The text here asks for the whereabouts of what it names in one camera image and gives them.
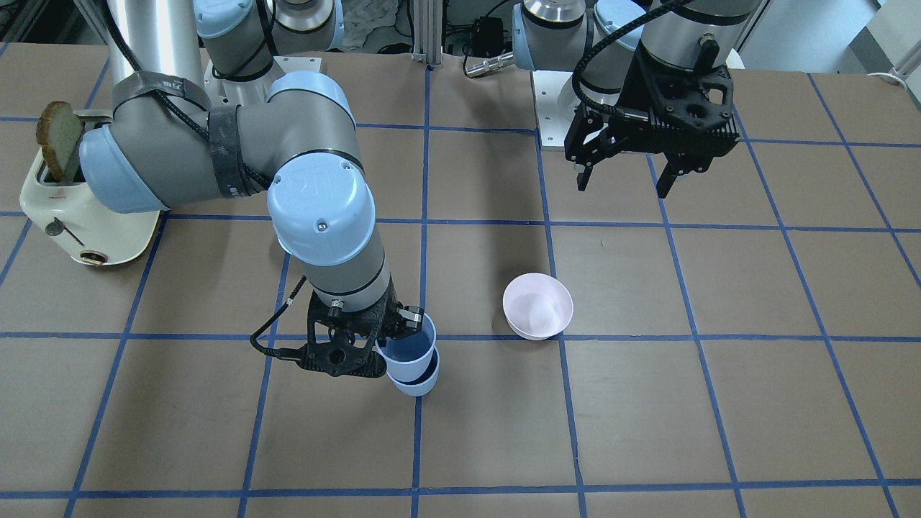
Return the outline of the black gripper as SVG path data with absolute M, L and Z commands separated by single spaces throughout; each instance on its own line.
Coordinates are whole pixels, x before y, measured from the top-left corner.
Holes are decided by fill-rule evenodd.
M 393 284 L 378 301 L 356 312 L 347 312 L 342 303 L 329 305 L 313 293 L 308 308 L 308 341 L 297 351 L 297 366 L 333 377 L 382 377 L 387 363 L 374 350 L 375 345 L 417 334 L 424 315 L 423 308 L 397 301 Z

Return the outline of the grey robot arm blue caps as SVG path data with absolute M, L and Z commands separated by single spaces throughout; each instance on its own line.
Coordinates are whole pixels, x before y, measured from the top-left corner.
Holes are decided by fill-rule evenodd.
M 366 183 L 358 122 L 335 80 L 283 72 L 281 32 L 336 46 L 339 1 L 99 1 L 112 55 L 113 119 L 80 139 L 83 179 L 107 209 L 158 212 L 176 204 L 267 194 L 279 245 L 312 286 L 302 347 L 254 350 L 332 376 L 401 383 L 434 379 L 435 327 L 396 297 L 377 204 Z M 753 1 L 523 1 L 514 9 L 514 60 L 559 70 L 579 104 L 566 160 L 588 186 L 621 152 L 662 153 L 655 185 L 703 173 L 739 142 L 726 65 Z

